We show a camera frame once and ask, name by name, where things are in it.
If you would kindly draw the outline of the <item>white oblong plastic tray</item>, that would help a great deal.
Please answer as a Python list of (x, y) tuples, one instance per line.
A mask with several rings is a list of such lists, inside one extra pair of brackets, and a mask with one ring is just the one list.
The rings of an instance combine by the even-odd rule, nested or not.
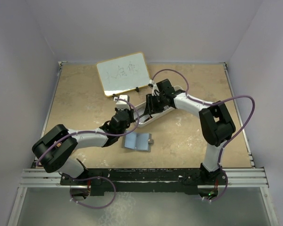
[[(174, 87), (175, 90), (181, 89), (181, 87)], [(146, 101), (137, 105), (136, 109), (137, 109), (137, 113), (134, 112), (133, 113), (133, 118), (135, 119), (135, 121), (137, 122), (137, 115), (139, 115), (140, 119), (139, 119), (139, 123), (138, 123), (138, 127), (144, 127), (148, 124), (150, 124), (151, 122), (154, 122), (155, 120), (161, 118), (162, 116), (166, 115), (167, 113), (173, 111), (175, 108), (169, 107), (167, 110), (165, 110), (164, 112), (161, 113), (156, 113), (153, 115), (145, 115), (145, 107), (146, 107)]]

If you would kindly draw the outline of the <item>grey card holder wallet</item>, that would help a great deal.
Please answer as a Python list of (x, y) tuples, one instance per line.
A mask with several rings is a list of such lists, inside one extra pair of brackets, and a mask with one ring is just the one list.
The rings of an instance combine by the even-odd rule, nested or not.
[(138, 152), (150, 152), (153, 145), (154, 140), (150, 133), (132, 132), (125, 135), (122, 141), (122, 148)]

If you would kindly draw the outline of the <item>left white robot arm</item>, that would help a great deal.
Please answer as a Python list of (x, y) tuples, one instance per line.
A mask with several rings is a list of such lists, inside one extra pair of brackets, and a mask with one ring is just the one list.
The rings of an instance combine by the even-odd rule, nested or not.
[(37, 157), (37, 166), (46, 172), (60, 172), (69, 175), (78, 185), (87, 181), (87, 169), (78, 159), (72, 159), (73, 151), (87, 147), (108, 147), (113, 145), (128, 132), (135, 122), (133, 110), (116, 109), (111, 120), (94, 130), (71, 130), (58, 124), (32, 146)]

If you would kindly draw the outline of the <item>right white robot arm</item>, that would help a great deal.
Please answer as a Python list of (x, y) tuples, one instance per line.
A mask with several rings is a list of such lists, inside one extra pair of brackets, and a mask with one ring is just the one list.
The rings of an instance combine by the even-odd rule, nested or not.
[(152, 116), (163, 113), (166, 108), (174, 108), (199, 118), (202, 135), (207, 142), (202, 163), (205, 170), (200, 173), (200, 179), (205, 184), (212, 184), (217, 179), (216, 171), (220, 168), (223, 145), (236, 131), (227, 107), (221, 102), (200, 100), (182, 89), (175, 89), (168, 79), (158, 83), (151, 80), (149, 86), (152, 93), (146, 95), (144, 115)]

